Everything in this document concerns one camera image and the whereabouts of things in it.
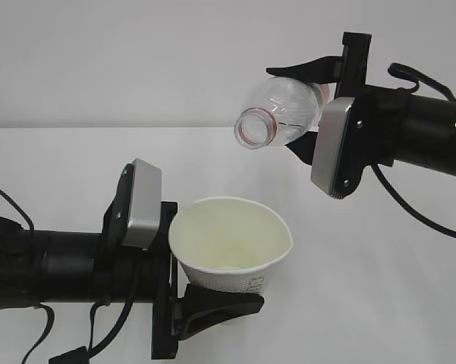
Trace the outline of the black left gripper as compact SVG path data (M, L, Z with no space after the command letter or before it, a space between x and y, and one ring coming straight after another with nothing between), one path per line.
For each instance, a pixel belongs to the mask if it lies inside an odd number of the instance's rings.
M178 339L186 340L218 324L257 314L265 303L257 293L221 292L188 284L184 296L175 304L177 294L171 282L178 279L171 278L171 273L177 270L171 267L168 230L177 212L176 202L161 204L160 226L144 256L140 301L153 305L152 359L174 359Z

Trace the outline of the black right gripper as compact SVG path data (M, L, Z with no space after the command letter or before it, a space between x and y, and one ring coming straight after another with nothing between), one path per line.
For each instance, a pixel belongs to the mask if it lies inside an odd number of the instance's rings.
M366 83L372 36L345 32L341 56L325 56L289 67L268 67L266 73L304 83L336 83L335 98L354 97L340 167L366 167L372 163L391 166L408 162L404 136L412 93ZM306 132L286 145L305 165L311 166L317 132Z

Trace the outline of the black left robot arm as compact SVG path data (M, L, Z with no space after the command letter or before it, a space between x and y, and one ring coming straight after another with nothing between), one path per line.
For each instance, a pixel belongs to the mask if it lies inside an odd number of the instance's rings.
M256 293L228 293L188 284L178 296L178 262L168 245L175 202L164 202L161 224L147 250L120 246L101 257L105 233L34 231L0 217L0 310L42 308L46 331L54 322L53 303L91 303L94 308L122 303L111 331L52 358L54 363L88 363L118 335L135 303L149 303L152 359L174 359L178 344L212 326L258 313Z

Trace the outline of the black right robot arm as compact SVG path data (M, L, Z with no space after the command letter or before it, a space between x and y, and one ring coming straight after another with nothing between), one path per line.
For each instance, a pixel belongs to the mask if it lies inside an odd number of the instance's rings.
M266 70L336 86L320 119L312 181L320 187L353 187L367 165L394 160L456 175L456 98L446 86L402 64L392 64L388 72L411 82L410 88L369 85L371 38L346 32L341 55Z

